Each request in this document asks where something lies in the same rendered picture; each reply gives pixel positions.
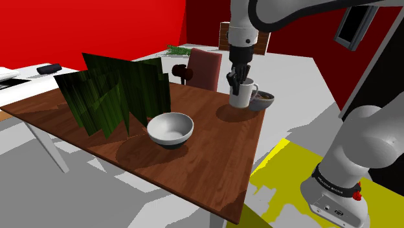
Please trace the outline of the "black door with grey frame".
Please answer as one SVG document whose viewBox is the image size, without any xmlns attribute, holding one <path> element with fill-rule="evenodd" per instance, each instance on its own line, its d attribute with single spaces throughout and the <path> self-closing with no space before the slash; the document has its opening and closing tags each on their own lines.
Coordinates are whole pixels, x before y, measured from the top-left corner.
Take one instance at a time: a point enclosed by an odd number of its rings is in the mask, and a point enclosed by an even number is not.
<svg viewBox="0 0 404 228">
<path fill-rule="evenodd" d="M 362 105 L 380 108 L 404 91 L 404 7 L 371 59 L 340 114 L 345 120 Z M 371 168 L 372 181 L 404 196 L 404 154 L 386 168 Z"/>
</svg>

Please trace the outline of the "brown brick cabinet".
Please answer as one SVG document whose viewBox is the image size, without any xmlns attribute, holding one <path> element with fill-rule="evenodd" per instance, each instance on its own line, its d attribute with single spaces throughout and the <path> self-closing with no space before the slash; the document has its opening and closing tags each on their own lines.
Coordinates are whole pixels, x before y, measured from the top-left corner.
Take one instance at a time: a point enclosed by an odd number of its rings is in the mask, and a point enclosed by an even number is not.
<svg viewBox="0 0 404 228">
<path fill-rule="evenodd" d="M 219 45 L 218 49 L 223 51 L 229 50 L 229 43 L 227 40 L 227 32 L 229 30 L 229 22 L 224 21 L 220 23 L 219 30 Z M 269 43 L 270 33 L 267 32 L 259 32 L 257 43 L 254 45 L 254 53 L 265 55 L 267 52 L 267 47 Z"/>
</svg>

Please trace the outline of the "dark red chair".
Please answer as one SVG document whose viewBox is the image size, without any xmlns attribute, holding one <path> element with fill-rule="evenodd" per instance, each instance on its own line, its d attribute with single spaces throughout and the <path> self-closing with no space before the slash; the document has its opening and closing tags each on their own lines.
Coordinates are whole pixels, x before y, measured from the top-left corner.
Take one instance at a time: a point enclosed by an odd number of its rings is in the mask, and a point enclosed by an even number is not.
<svg viewBox="0 0 404 228">
<path fill-rule="evenodd" d="M 192 48 L 187 68 L 193 71 L 193 77 L 186 80 L 187 86 L 217 91 L 222 54 Z"/>
</svg>

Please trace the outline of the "dark round stool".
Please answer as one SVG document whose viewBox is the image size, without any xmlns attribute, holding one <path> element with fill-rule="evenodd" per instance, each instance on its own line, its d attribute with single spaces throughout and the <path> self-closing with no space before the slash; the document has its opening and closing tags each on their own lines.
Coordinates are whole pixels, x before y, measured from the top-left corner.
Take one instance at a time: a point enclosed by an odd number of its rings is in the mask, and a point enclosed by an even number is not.
<svg viewBox="0 0 404 228">
<path fill-rule="evenodd" d="M 193 77 L 193 70 L 186 67 L 185 64 L 174 65 L 172 67 L 172 74 L 181 79 L 181 84 L 185 85 L 186 80 L 191 80 Z"/>
</svg>

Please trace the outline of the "green leafy plant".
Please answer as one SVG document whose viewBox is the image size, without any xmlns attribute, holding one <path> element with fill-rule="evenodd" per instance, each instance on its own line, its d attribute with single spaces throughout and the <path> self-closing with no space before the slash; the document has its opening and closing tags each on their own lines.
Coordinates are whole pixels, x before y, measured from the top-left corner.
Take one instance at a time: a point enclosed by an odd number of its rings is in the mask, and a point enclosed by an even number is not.
<svg viewBox="0 0 404 228">
<path fill-rule="evenodd" d="M 160 58 L 128 61 L 85 53 L 87 70 L 54 77 L 80 127 L 109 137 L 134 116 L 148 119 L 171 111 L 170 82 Z"/>
</svg>

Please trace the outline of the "small green plant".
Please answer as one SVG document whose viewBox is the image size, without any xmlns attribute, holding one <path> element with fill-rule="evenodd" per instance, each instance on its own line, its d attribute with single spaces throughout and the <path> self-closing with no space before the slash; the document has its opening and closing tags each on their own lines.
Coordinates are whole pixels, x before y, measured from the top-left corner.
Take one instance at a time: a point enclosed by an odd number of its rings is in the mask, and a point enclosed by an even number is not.
<svg viewBox="0 0 404 228">
<path fill-rule="evenodd" d="M 190 56 L 191 50 L 174 45 L 167 45 L 167 55 Z"/>
</svg>

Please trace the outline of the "grey bowl with brown filling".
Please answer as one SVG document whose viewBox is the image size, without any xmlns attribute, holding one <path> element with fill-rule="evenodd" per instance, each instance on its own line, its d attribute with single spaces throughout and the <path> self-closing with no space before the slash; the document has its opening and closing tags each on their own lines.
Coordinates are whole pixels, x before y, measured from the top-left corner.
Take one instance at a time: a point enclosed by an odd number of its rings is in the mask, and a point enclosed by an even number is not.
<svg viewBox="0 0 404 228">
<path fill-rule="evenodd" d="M 261 111 L 268 108 L 275 100 L 275 97 L 265 91 L 258 91 L 256 96 L 249 102 L 249 110 Z"/>
</svg>

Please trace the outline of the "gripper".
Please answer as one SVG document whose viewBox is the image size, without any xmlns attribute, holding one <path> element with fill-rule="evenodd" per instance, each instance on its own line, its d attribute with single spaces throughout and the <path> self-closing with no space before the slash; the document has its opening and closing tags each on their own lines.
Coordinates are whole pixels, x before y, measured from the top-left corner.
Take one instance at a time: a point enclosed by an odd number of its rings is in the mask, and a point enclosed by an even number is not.
<svg viewBox="0 0 404 228">
<path fill-rule="evenodd" d="M 229 60 L 232 65 L 238 70 L 232 70 L 226 75 L 227 81 L 232 89 L 232 94 L 238 96 L 240 92 L 240 84 L 243 84 L 247 79 L 249 70 L 251 68 L 247 63 L 251 62 L 253 58 L 253 46 L 237 47 L 229 46 Z"/>
</svg>

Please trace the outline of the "white bowl with dark base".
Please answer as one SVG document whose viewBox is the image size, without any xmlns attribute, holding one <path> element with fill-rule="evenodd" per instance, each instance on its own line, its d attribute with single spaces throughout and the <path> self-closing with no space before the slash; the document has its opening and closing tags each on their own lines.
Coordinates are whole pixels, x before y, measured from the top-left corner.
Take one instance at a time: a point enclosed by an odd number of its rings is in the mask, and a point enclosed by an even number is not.
<svg viewBox="0 0 404 228">
<path fill-rule="evenodd" d="M 194 121 L 183 113 L 163 113 L 149 121 L 147 132 L 159 146 L 174 150 L 181 147 L 192 135 Z"/>
</svg>

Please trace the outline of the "white mug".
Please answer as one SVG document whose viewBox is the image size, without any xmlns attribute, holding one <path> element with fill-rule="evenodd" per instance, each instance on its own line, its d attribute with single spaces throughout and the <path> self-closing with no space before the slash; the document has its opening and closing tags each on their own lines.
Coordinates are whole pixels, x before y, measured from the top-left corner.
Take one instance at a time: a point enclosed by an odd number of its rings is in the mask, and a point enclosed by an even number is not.
<svg viewBox="0 0 404 228">
<path fill-rule="evenodd" d="M 233 88 L 230 87 L 229 104 L 234 108 L 247 108 L 249 102 L 257 95 L 258 90 L 258 84 L 256 84 L 251 78 L 246 78 L 244 83 L 240 85 L 238 95 L 234 95 Z"/>
</svg>

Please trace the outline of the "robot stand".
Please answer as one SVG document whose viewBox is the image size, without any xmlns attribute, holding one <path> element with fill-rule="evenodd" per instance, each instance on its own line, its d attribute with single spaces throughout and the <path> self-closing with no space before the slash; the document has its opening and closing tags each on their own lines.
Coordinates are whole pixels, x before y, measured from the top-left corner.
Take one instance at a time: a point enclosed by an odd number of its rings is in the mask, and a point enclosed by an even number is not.
<svg viewBox="0 0 404 228">
<path fill-rule="evenodd" d="M 239 224 L 226 228 L 339 228 L 312 213 L 300 193 L 321 159 L 282 139 L 252 172 Z M 365 177 L 361 185 L 369 228 L 404 228 L 404 197 Z"/>
</svg>

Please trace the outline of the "white desk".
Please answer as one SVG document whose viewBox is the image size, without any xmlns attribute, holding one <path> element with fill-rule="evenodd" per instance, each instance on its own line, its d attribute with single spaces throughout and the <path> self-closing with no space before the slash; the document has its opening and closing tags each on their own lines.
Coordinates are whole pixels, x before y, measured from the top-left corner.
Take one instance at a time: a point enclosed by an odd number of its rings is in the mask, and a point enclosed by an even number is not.
<svg viewBox="0 0 404 228">
<path fill-rule="evenodd" d="M 40 75 L 36 69 L 46 65 L 49 65 L 49 63 L 41 63 L 16 69 L 16 71 L 20 73 L 20 75 L 16 78 L 27 79 L 29 82 L 0 90 L 0 107 L 56 89 L 58 88 L 58 85 L 54 79 L 54 76 L 76 72 L 75 69 L 62 67 L 62 70 L 54 74 Z"/>
</svg>

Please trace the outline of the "brown wooden table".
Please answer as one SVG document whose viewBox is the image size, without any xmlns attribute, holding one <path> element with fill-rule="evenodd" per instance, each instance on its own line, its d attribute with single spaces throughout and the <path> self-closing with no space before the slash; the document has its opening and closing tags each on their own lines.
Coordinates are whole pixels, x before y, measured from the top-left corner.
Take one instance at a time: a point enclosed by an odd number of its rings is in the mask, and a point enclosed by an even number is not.
<svg viewBox="0 0 404 228">
<path fill-rule="evenodd" d="M 136 118 L 105 138 L 88 135 L 59 89 L 3 106 L 31 126 L 93 154 L 232 223 L 239 223 L 264 112 L 236 109 L 229 96 L 170 84 L 171 108 L 194 121 L 175 150 L 154 143 Z"/>
</svg>

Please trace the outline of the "grey framed window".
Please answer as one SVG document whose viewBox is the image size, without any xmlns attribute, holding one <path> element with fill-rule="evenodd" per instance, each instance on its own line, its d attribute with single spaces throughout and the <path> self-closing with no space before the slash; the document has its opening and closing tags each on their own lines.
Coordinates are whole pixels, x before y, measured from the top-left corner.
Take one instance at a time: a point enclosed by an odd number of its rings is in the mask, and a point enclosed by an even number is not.
<svg viewBox="0 0 404 228">
<path fill-rule="evenodd" d="M 352 6 L 347 8 L 333 40 L 349 51 L 355 51 L 378 9 L 378 6 Z"/>
</svg>

